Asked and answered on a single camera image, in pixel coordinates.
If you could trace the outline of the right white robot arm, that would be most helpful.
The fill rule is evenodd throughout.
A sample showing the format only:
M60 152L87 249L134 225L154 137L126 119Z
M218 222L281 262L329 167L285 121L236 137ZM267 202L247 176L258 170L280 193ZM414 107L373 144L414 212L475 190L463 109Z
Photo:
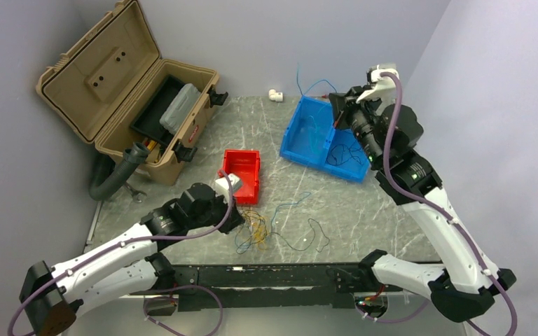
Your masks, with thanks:
M411 107L360 101L360 87L331 93L336 129L350 130L380 187L420 226L441 263L418 264L374 250L353 272L362 288L392 285L428 299L447 319L465 322L494 305L516 282L515 274L491 262L457 217L442 180L415 150L424 130Z

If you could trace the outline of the white pipe elbow fitting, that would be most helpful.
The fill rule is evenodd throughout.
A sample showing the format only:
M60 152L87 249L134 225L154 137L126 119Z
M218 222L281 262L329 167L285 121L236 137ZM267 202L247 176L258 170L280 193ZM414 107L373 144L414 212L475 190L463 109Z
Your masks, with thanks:
M276 91L275 89L270 89L268 91L268 98L270 99L270 101L272 102L283 102L284 100L284 95L282 92L278 92Z

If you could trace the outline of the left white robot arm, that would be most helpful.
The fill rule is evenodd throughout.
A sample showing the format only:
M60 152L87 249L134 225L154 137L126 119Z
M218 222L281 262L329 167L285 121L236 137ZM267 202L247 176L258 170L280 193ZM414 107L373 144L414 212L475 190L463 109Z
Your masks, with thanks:
M235 201L241 186L234 174L218 178L212 186L194 183L111 241L53 266L44 261L32 265L8 334L13 334L21 313L27 315L32 335L59 335L81 315L123 295L163 294L178 286L163 250L190 239L191 230L226 235L243 224Z

